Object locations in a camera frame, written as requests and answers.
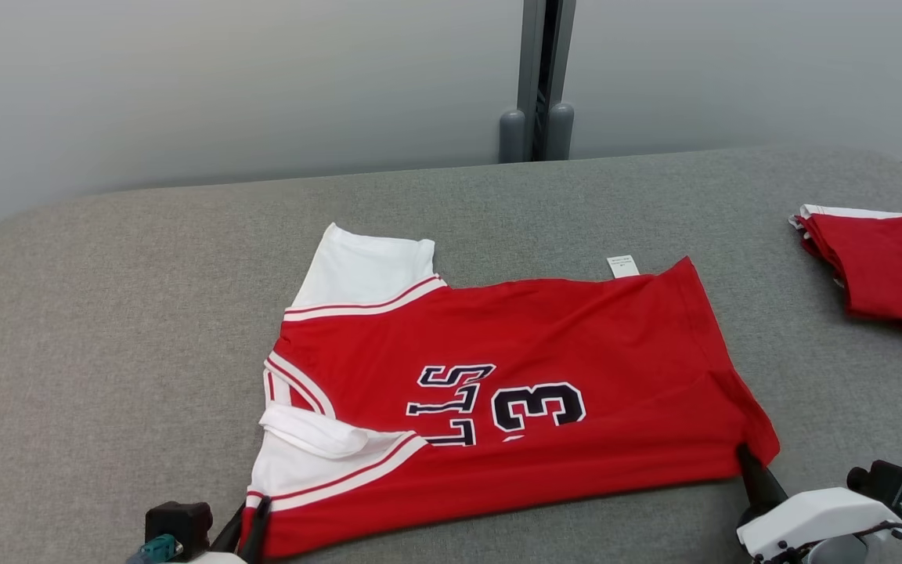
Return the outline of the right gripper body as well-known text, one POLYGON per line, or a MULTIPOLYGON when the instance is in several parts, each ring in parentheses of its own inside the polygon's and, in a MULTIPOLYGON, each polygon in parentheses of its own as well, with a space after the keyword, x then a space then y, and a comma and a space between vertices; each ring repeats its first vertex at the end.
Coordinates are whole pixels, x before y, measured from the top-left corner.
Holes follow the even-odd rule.
POLYGON ((805 490, 736 529, 754 563, 866 563, 870 537, 902 524, 902 486, 805 490))

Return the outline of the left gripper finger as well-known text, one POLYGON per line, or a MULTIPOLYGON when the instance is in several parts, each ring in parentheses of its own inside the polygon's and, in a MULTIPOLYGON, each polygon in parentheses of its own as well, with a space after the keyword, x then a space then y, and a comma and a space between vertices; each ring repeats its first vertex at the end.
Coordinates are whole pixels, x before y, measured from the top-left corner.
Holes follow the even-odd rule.
POLYGON ((264 546, 269 525, 269 515, 271 515, 271 504, 272 498, 270 496, 262 496, 260 504, 255 507, 246 542, 241 546, 241 560, 244 562, 261 562, 264 560, 264 546))
POLYGON ((233 554, 239 556, 240 550, 243 550, 244 544, 240 543, 241 525, 243 525, 243 513, 246 510, 246 503, 242 503, 235 515, 229 519, 222 531, 216 535, 214 541, 211 542, 211 552, 233 554))

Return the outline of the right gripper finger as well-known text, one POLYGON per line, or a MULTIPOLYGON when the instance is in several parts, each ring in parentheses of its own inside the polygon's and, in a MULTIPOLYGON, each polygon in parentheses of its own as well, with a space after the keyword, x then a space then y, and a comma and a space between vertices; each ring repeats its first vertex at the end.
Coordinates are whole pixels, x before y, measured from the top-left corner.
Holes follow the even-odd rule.
POLYGON ((773 472, 751 452, 747 443, 738 445, 736 456, 749 503, 738 524, 748 524, 776 509, 788 499, 788 494, 781 488, 773 472))

